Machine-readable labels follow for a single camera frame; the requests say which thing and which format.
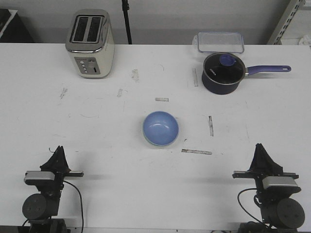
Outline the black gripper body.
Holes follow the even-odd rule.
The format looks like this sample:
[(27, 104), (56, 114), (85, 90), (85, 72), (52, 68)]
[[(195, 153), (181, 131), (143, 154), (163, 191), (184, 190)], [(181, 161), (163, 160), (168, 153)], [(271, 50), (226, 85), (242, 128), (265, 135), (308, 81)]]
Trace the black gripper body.
[(277, 175), (267, 175), (264, 173), (255, 173), (251, 171), (234, 171), (233, 178), (254, 179), (257, 199), (261, 206), (268, 206), (279, 202), (282, 199), (289, 198), (292, 194), (299, 193), (301, 188), (298, 187), (272, 187), (268, 189), (263, 188), (262, 180), (268, 176), (292, 177), (294, 180), (299, 178), (299, 175), (292, 172), (283, 172)]
[(66, 177), (80, 178), (84, 176), (83, 171), (70, 171), (67, 173), (56, 172), (53, 174), (55, 175), (55, 179), (51, 184), (36, 186), (38, 191), (47, 197), (60, 197), (61, 196), (61, 191), (64, 188), (63, 182)]

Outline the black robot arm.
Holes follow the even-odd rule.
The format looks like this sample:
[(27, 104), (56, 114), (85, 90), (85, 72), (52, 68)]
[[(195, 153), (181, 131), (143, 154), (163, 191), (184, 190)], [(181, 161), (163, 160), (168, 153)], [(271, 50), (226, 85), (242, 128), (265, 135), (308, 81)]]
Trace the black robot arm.
[(301, 191), (296, 179), (299, 175), (284, 172), (269, 156), (264, 146), (257, 143), (254, 157), (247, 171), (235, 171), (233, 178), (254, 179), (255, 188), (248, 188), (238, 193), (240, 195), (249, 190), (255, 190), (254, 203), (260, 208), (262, 220), (255, 218), (248, 211), (246, 213), (255, 221), (241, 223), (239, 233), (296, 233), (305, 221), (305, 212), (299, 202), (291, 198), (292, 194)]
[(82, 171), (72, 171), (65, 157), (63, 146), (58, 146), (51, 158), (40, 166), (39, 171), (26, 171), (24, 182), (35, 186), (38, 193), (30, 195), (22, 206), (22, 213), (29, 222), (30, 233), (70, 233), (63, 218), (58, 215), (60, 198), (67, 183), (66, 177), (83, 177)]

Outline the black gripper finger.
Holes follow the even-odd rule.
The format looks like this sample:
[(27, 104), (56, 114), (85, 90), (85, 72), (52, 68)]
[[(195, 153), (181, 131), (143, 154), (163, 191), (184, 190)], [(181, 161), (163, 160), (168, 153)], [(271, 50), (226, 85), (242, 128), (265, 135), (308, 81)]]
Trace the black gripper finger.
[(262, 144), (259, 144), (259, 163), (267, 173), (283, 173), (283, 167), (273, 161)]
[(61, 159), (62, 159), (62, 170), (63, 170), (63, 172), (70, 172), (71, 169), (68, 166), (63, 146), (61, 146), (61, 150), (60, 151), (61, 151)]
[(254, 157), (252, 159), (249, 171), (255, 172), (261, 169), (262, 160), (261, 160), (261, 143), (257, 143), (255, 147)]
[(51, 171), (51, 172), (60, 172), (61, 171), (61, 163), (59, 162), (61, 146), (58, 146), (54, 151), (51, 158), (40, 166), (41, 171)]

